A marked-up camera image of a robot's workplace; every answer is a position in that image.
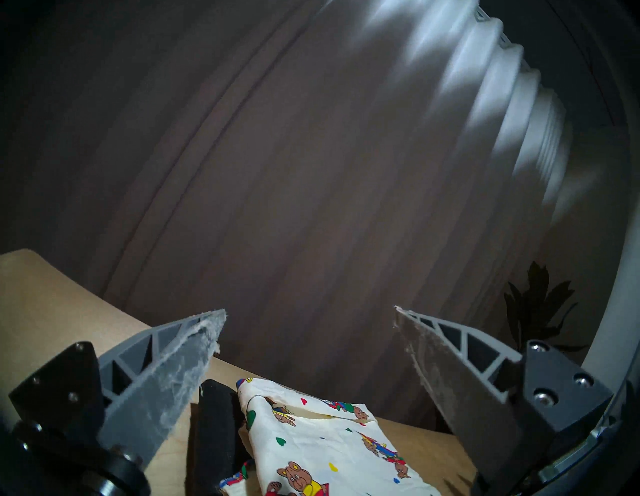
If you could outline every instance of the teddy bear print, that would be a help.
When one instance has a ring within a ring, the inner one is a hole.
[[[295,419],[291,417],[291,412],[285,406],[275,406],[276,402],[269,397],[265,397],[265,400],[271,405],[271,412],[278,422],[296,426]]]
[[[329,496],[329,484],[317,483],[313,480],[311,474],[301,468],[295,461],[290,461],[285,468],[279,468],[277,472],[278,475],[287,478],[289,485],[300,496]],[[290,493],[289,496],[296,496],[296,494]]]
[[[396,451],[391,451],[385,443],[379,443],[375,439],[365,436],[363,433],[359,432],[358,434],[362,436],[362,442],[369,451],[377,457],[380,457],[380,454],[382,454],[385,461],[394,464],[399,479],[411,479],[411,476],[407,473],[409,468],[406,466],[406,462]]]
[[[364,413],[359,406],[355,406],[351,403],[345,403],[344,401],[329,401],[327,399],[322,400],[323,403],[326,403],[334,410],[344,410],[345,412],[353,413],[358,420],[367,420],[369,416]]]

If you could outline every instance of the bolt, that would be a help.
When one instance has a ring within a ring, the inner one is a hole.
[[[126,446],[116,444],[111,447],[111,452],[121,456],[125,460],[135,463],[139,467],[142,465],[142,457],[131,451]]]
[[[551,391],[536,390],[533,397],[543,406],[554,406],[557,400]]]
[[[587,374],[576,374],[573,376],[573,381],[580,387],[587,388],[593,386],[593,380]]]
[[[548,351],[547,345],[544,344],[544,343],[540,343],[540,342],[531,343],[531,349],[533,351]]]

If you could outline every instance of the brown curtain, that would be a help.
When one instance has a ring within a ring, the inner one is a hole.
[[[222,359],[433,427],[393,305],[481,324],[548,182],[521,154],[539,75],[437,4],[60,6],[8,80],[2,248],[151,325],[225,308]]]

